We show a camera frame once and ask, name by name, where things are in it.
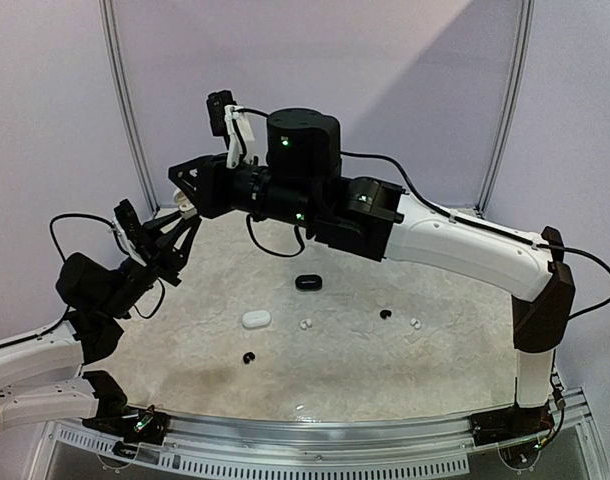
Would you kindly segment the white charging case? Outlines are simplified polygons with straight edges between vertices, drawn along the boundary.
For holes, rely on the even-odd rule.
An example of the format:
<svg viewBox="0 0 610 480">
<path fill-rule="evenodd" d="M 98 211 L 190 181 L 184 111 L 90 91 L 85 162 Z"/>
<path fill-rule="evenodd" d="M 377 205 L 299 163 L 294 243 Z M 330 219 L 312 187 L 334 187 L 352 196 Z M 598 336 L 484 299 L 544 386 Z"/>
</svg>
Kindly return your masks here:
<svg viewBox="0 0 610 480">
<path fill-rule="evenodd" d="M 271 314 L 266 310 L 249 311 L 242 315 L 241 324 L 245 329 L 264 328 L 271 323 Z"/>
<path fill-rule="evenodd" d="M 186 194 L 178 188 L 174 191 L 173 201 L 183 218 L 188 219 L 197 214 L 195 206 L 191 203 Z"/>
</svg>

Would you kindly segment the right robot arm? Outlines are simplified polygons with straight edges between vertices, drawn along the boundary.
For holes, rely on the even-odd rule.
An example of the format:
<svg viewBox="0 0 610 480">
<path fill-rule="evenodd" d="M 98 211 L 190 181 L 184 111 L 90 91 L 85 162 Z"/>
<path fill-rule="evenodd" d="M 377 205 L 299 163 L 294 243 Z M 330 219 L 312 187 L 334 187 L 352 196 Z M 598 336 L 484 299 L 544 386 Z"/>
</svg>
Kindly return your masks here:
<svg viewBox="0 0 610 480">
<path fill-rule="evenodd" d="M 168 171 L 180 200 L 204 219 L 231 211 L 304 229 L 330 248 L 374 261 L 413 262 L 500 288 L 511 295 L 517 353 L 515 404 L 502 427 L 522 436 L 537 424 L 550 392 L 554 352 L 575 296 L 560 233 L 502 227 L 424 199 L 397 185 L 341 173 L 339 121 L 306 108 L 265 117 L 267 153 L 257 164 L 248 109 L 229 105 L 213 121 L 228 149 Z"/>
</svg>

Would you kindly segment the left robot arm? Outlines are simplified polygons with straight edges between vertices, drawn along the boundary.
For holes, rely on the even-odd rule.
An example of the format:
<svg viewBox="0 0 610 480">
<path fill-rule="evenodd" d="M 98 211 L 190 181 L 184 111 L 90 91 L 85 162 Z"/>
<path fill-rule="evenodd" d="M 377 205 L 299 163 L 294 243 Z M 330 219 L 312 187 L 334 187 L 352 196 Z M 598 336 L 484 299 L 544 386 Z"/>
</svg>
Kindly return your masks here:
<svg viewBox="0 0 610 480">
<path fill-rule="evenodd" d="M 109 224 L 126 255 L 117 268 L 107 269 L 80 252 L 64 260 L 56 282 L 66 304 L 63 316 L 0 340 L 0 432 L 79 419 L 128 442 L 162 442 L 168 415 L 130 406 L 108 372 L 88 367 L 114 353 L 121 321 L 156 283 L 180 284 L 200 224 L 200 216 L 178 212 L 142 223 L 122 203 Z"/>
</svg>

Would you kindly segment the white closed charging case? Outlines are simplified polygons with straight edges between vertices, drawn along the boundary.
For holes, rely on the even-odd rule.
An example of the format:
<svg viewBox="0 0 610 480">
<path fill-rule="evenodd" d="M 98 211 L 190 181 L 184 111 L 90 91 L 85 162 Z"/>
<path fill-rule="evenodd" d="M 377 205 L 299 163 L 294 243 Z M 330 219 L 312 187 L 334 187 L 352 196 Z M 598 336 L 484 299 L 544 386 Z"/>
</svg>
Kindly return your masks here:
<svg viewBox="0 0 610 480">
<path fill-rule="evenodd" d="M 241 324 L 245 329 L 264 328 L 271 323 L 271 314 L 266 310 L 249 311 L 242 315 Z"/>
</svg>

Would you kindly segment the black charging case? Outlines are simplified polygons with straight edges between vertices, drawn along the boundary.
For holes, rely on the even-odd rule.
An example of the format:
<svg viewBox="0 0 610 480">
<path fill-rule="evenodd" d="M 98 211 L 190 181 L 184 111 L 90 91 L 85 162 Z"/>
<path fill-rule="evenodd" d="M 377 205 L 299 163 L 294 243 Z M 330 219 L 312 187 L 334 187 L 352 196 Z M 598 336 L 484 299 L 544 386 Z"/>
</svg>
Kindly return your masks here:
<svg viewBox="0 0 610 480">
<path fill-rule="evenodd" d="M 299 275 L 295 279 L 295 287 L 299 291 L 319 291 L 322 285 L 323 279 L 317 274 Z"/>
</svg>

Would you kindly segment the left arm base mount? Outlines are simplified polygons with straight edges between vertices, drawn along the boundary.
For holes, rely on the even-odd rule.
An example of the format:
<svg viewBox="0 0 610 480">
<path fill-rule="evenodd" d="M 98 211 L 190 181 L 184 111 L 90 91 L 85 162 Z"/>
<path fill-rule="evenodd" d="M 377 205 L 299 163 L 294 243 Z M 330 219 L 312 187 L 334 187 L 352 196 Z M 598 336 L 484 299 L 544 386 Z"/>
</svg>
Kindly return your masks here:
<svg viewBox="0 0 610 480">
<path fill-rule="evenodd" d="M 88 429 L 120 438 L 124 443 L 146 443 L 161 446 L 166 438 L 171 416 L 154 405 L 147 408 L 124 406 L 113 413 L 98 412 L 94 418 L 84 419 Z"/>
</svg>

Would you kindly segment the left aluminium frame post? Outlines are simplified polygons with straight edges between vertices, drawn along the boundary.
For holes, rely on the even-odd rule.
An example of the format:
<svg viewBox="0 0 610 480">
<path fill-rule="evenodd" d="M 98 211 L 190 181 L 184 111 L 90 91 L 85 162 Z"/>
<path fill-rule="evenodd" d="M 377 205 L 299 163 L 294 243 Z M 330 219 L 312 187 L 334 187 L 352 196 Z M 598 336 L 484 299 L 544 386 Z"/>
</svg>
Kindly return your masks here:
<svg viewBox="0 0 610 480">
<path fill-rule="evenodd" d="M 160 209 L 160 201 L 156 194 L 134 111 L 120 41 L 116 5 L 111 0 L 100 0 L 99 8 L 110 72 L 132 162 L 148 209 L 151 213 L 157 213 Z"/>
</svg>

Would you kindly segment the aluminium frame post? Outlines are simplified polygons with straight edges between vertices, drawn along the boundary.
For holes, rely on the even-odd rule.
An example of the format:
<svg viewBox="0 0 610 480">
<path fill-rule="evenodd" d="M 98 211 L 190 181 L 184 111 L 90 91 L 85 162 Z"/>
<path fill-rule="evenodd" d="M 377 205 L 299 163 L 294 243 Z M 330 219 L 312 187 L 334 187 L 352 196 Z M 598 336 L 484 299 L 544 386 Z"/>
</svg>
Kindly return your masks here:
<svg viewBox="0 0 610 480">
<path fill-rule="evenodd" d="M 507 82 L 501 104 L 500 120 L 494 136 L 489 166 L 476 203 L 476 211 L 481 217 L 485 216 L 491 204 L 494 187 L 509 140 L 528 55 L 534 7 L 535 2 L 532 0 L 520 2 Z"/>
<path fill-rule="evenodd" d="M 100 0 L 99 8 L 110 72 L 132 162 L 148 209 L 151 213 L 157 213 L 160 209 L 160 201 L 156 194 L 134 111 L 120 41 L 116 5 L 111 0 Z"/>
</svg>

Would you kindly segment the aluminium front rail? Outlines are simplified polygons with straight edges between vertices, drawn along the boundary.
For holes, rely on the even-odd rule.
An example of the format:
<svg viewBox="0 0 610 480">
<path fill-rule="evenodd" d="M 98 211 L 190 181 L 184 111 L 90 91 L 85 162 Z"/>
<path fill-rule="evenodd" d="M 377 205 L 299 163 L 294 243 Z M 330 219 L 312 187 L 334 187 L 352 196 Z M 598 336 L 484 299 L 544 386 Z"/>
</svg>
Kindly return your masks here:
<svg viewBox="0 0 610 480">
<path fill-rule="evenodd" d="M 76 421 L 49 423 L 32 479 L 607 479 L 582 390 L 565 394 L 562 429 L 477 445 L 467 414 L 403 421 L 304 423 L 171 418 L 164 443 L 114 454 L 116 438 Z"/>
</svg>

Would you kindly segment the right aluminium frame post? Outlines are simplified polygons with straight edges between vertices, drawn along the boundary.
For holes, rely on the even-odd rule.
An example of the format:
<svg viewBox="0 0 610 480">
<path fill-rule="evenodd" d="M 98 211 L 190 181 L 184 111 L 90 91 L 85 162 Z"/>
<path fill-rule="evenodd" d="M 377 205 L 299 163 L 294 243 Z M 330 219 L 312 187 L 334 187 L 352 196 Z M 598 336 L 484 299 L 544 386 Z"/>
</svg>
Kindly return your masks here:
<svg viewBox="0 0 610 480">
<path fill-rule="evenodd" d="M 520 2 L 507 82 L 501 104 L 500 120 L 494 136 L 489 166 L 476 203 L 476 211 L 481 217 L 485 216 L 491 204 L 494 187 L 509 140 L 528 55 L 534 7 L 535 2 L 532 0 Z"/>
</svg>

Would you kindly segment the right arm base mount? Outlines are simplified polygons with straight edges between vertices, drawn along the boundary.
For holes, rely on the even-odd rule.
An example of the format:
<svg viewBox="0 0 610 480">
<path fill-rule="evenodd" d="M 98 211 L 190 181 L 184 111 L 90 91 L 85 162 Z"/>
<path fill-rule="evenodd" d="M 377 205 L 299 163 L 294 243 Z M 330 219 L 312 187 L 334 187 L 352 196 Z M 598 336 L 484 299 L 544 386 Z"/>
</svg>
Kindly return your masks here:
<svg viewBox="0 0 610 480">
<path fill-rule="evenodd" d="M 469 415 L 468 422 L 476 447 L 536 435 L 554 426 L 554 418 L 547 404 L 523 408 L 514 403 Z"/>
</svg>

